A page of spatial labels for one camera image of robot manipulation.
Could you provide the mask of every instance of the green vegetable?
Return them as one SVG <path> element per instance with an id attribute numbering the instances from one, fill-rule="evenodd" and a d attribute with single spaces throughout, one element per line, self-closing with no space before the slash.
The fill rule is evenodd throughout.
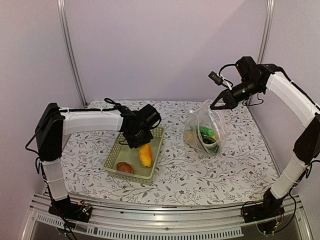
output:
<path id="1" fill-rule="evenodd" d="M 203 135 L 207 135 L 210 137 L 213 137 L 215 135 L 214 131 L 206 126 L 200 126 L 199 130 L 200 130 L 200 133 Z"/>
<path id="2" fill-rule="evenodd" d="M 216 140 L 213 139 L 211 136 L 205 136 L 205 135 L 201 135 L 201 136 L 205 144 L 214 144 L 216 142 Z"/>

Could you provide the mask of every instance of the metal frame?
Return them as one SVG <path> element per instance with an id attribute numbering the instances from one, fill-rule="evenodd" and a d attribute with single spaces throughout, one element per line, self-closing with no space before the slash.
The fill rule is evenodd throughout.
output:
<path id="1" fill-rule="evenodd" d="M 83 196 L 79 195 L 71 194 L 70 196 L 73 202 L 83 199 Z M 294 198 L 297 201 L 296 219 L 300 234 L 304 240 L 312 240 L 313 237 L 301 200 L 298 195 L 295 195 Z M 74 232 L 100 238 L 137 240 L 230 239 L 242 236 L 241 227 L 256 224 L 256 222 L 244 223 L 244 218 L 240 214 L 243 203 L 224 206 L 168 207 L 106 199 L 99 199 L 98 202 L 91 197 L 87 197 L 86 201 L 93 205 L 90 222 L 76 222 Z M 48 213 L 50 203 L 51 200 L 47 195 L 34 195 L 29 208 L 28 221 L 23 231 L 25 233 L 23 240 L 30 239 L 36 221 L 62 228 L 61 219 Z M 290 197 L 283 201 L 283 206 L 285 215 L 293 213 L 295 205 Z"/>
<path id="2" fill-rule="evenodd" d="M 67 52 L 68 59 L 70 62 L 70 67 L 71 67 L 75 87 L 78 92 L 81 104 L 85 107 L 85 106 L 87 106 L 88 103 L 86 100 L 85 91 L 82 87 L 82 83 L 80 80 L 74 51 L 73 51 L 72 44 L 71 44 L 70 32 L 69 32 L 67 14 L 66 14 L 65 0 L 57 0 L 57 4 L 58 4 L 58 11 L 59 11 L 59 17 L 60 17 L 60 23 L 61 23 L 64 43 L 65 43 L 65 48 L 66 48 L 66 52 Z"/>
<path id="3" fill-rule="evenodd" d="M 271 24 L 272 24 L 272 18 L 274 15 L 274 7 L 275 7 L 275 0 L 268 0 L 267 7 L 266 7 L 266 13 L 265 13 L 265 21 L 264 21 L 264 29 L 263 29 L 263 35 L 262 35 L 262 41 L 260 45 L 260 51 L 258 55 L 258 59 L 256 61 L 257 64 L 261 64 L 264 60 L 270 30 L 271 30 Z"/>

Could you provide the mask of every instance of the black cable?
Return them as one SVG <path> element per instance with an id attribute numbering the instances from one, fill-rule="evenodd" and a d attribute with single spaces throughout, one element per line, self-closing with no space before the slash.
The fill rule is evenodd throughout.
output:
<path id="1" fill-rule="evenodd" d="M 35 159 L 35 169 L 36 169 L 36 173 L 40 174 L 40 161 L 38 162 L 38 160 L 40 160 L 40 157 L 37 157 Z"/>
<path id="2" fill-rule="evenodd" d="M 115 105 L 115 106 L 117 106 L 117 107 L 120 107 L 120 106 L 121 106 L 121 103 L 115 102 L 115 101 L 113 101 L 111 98 L 108 98 L 108 97 L 105 97 L 105 98 L 104 98 L 104 101 L 105 101 L 107 104 L 112 104 L 112 105 Z"/>
<path id="3" fill-rule="evenodd" d="M 294 201 L 294 211 L 293 211 L 293 214 L 292 214 L 292 217 L 290 218 L 290 220 L 288 221 L 288 223 L 283 227 L 281 228 L 280 230 L 276 230 L 274 233 L 279 233 L 281 232 L 282 230 L 284 230 L 286 227 L 288 227 L 288 225 L 292 222 L 292 220 L 294 219 L 295 215 L 296 215 L 296 210 L 297 210 L 297 201 L 295 200 L 295 198 L 291 195 L 291 191 L 292 191 L 292 188 L 289 192 L 289 196 L 292 198 L 292 200 Z"/>
<path id="4" fill-rule="evenodd" d="M 48 116 L 43 120 L 42 124 L 41 124 L 41 125 L 38 127 L 38 129 L 35 131 L 34 135 L 30 138 L 30 140 L 29 140 L 29 141 L 26 143 L 26 145 L 24 146 L 25 150 L 30 151 L 30 152 L 33 152 L 33 153 L 35 153 L 35 154 L 37 154 L 37 155 L 39 156 L 39 153 L 38 153 L 36 150 L 31 149 L 31 148 L 28 148 L 28 147 L 29 147 L 29 145 L 31 144 L 31 142 L 35 139 L 35 137 L 37 136 L 37 134 L 39 133 L 39 131 L 42 129 L 42 127 L 47 123 L 47 121 L 49 121 L 50 118 L 51 118 L 53 115 L 57 114 L 57 113 L 58 113 L 58 112 L 55 111 L 55 112 L 51 113 L 50 115 L 48 115 Z"/>
<path id="5" fill-rule="evenodd" d="M 111 108 L 73 108 L 73 109 L 62 109 L 59 110 L 60 113 L 72 113 L 72 112 L 109 112 L 117 110 L 116 106 Z"/>
<path id="6" fill-rule="evenodd" d="M 252 107 L 252 106 L 257 106 L 257 105 L 260 105 L 260 104 L 263 104 L 263 103 L 264 103 L 264 100 L 259 98 L 259 93 L 256 95 L 256 97 L 258 98 L 258 100 L 260 100 L 260 102 L 259 102 L 259 103 L 255 103 L 255 104 L 246 104 L 246 103 L 244 103 L 244 102 L 245 102 L 245 100 L 243 100 L 243 101 L 242 101 L 242 105 L 243 105 L 243 106 L 246 106 L 246 107 Z"/>
<path id="7" fill-rule="evenodd" d="M 290 77 L 287 75 L 286 71 L 285 71 L 282 67 L 278 66 L 278 69 L 280 69 L 280 72 L 282 72 L 283 75 L 284 75 L 290 82 L 292 82 L 292 80 L 290 79 Z"/>
<path id="8" fill-rule="evenodd" d="M 48 189 L 49 197 L 50 197 L 50 200 L 51 200 L 51 203 L 52 203 L 52 206 L 53 206 L 55 212 L 58 214 L 58 216 L 59 216 L 59 217 L 62 219 L 62 221 L 64 222 L 64 232 L 65 232 L 65 235 L 67 236 L 68 239 L 72 240 L 72 238 L 70 238 L 70 237 L 68 236 L 68 233 L 66 232 L 66 227 L 67 227 L 67 228 L 69 229 L 71 235 L 73 236 L 73 239 L 74 239 L 74 240 L 78 240 L 77 237 L 75 236 L 74 232 L 71 230 L 71 227 L 70 227 L 70 225 L 69 225 L 68 220 L 67 220 L 64 216 L 62 216 L 62 215 L 60 214 L 60 212 L 58 211 L 58 209 L 56 208 L 56 206 L 55 206 L 55 204 L 54 204 L 55 200 L 54 200 L 54 198 L 52 197 L 50 188 L 47 187 L 47 189 Z"/>
<path id="9" fill-rule="evenodd" d="M 236 66 L 236 64 L 230 63 L 230 64 L 224 65 L 223 67 L 220 68 L 220 70 L 219 70 L 219 75 L 221 74 L 221 72 L 222 72 L 223 69 L 225 69 L 225 68 L 227 68 L 227 67 L 231 67 L 231 66 Z"/>
<path id="10" fill-rule="evenodd" d="M 309 163 L 308 167 L 305 171 L 305 178 L 308 179 L 310 174 L 311 174 L 311 170 L 312 170 L 312 164 L 313 163 L 320 163 L 320 160 L 313 160 L 312 162 Z"/>
<path id="11" fill-rule="evenodd" d="M 242 207 L 241 207 L 241 210 L 240 210 L 240 214 L 241 214 L 241 216 L 242 217 L 244 217 L 245 215 L 244 215 L 244 207 L 245 207 L 245 205 L 247 205 L 247 204 L 249 204 L 249 203 L 253 203 L 253 204 L 255 204 L 255 205 L 257 205 L 258 206 L 258 204 L 256 204 L 254 201 L 246 201 L 243 205 L 242 205 Z"/>
<path id="12" fill-rule="evenodd" d="M 226 65 L 224 65 L 223 67 L 221 67 L 220 70 L 219 70 L 218 76 L 221 76 L 221 72 L 222 72 L 223 69 L 225 69 L 225 68 L 227 68 L 227 67 L 231 67 L 231 66 L 235 66 L 235 64 L 234 64 L 234 63 L 226 64 Z M 229 81 L 228 79 L 225 79 L 224 77 L 222 78 L 222 80 L 228 82 L 228 83 L 231 85 L 231 87 L 234 86 L 234 83 L 233 83 L 232 81 Z M 229 88 L 229 87 L 228 87 L 227 85 L 225 85 L 224 83 L 221 83 L 221 85 L 224 86 L 225 88 Z"/>

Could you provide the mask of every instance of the table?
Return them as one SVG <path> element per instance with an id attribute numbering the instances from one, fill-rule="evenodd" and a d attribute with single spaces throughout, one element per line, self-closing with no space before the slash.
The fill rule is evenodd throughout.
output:
<path id="1" fill-rule="evenodd" d="M 124 100 L 131 110 L 153 105 L 165 127 L 152 185 L 112 178 L 103 164 L 118 135 L 93 131 L 71 135 L 61 164 L 68 192 L 132 203 L 153 205 L 218 205 L 262 199 L 278 179 L 261 133 L 246 106 L 223 110 L 229 136 L 217 156 L 196 152 L 183 140 L 189 110 L 201 102 Z M 110 108 L 92 101 L 89 108 Z"/>

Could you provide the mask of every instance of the yellow fruit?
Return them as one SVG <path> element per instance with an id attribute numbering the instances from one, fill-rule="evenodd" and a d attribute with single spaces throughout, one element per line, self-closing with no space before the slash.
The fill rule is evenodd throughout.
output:
<path id="1" fill-rule="evenodd" d="M 139 159 L 144 168 L 152 166 L 152 151 L 149 144 L 142 145 L 139 148 Z"/>
<path id="2" fill-rule="evenodd" d="M 185 141 L 186 142 L 191 142 L 194 138 L 194 134 L 192 132 L 188 132 L 186 135 L 185 135 Z"/>

